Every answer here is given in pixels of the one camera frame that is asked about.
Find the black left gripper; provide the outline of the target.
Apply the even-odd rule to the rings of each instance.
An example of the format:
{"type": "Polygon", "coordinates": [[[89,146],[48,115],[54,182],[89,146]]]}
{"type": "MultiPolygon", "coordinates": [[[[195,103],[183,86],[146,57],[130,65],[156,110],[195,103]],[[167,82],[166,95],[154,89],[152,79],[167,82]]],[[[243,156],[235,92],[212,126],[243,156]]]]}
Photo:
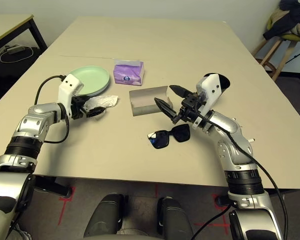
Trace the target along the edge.
{"type": "Polygon", "coordinates": [[[86,101],[88,101],[88,96],[73,96],[71,98],[71,118],[73,120],[82,118],[85,113],[87,118],[92,118],[106,111],[105,107],[98,106],[86,112],[84,110],[86,101]]]}

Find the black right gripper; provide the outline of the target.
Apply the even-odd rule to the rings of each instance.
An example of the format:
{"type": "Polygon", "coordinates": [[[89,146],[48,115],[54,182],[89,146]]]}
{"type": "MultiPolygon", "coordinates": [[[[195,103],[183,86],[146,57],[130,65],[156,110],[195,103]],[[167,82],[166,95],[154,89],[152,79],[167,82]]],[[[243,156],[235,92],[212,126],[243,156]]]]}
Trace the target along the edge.
{"type": "Polygon", "coordinates": [[[197,93],[191,92],[182,86],[170,85],[169,87],[176,95],[183,98],[179,113],[177,114],[167,102],[155,97],[154,101],[159,110],[173,123],[177,123],[179,119],[194,124],[199,116],[199,108],[205,106],[207,101],[203,100],[197,93]]]}

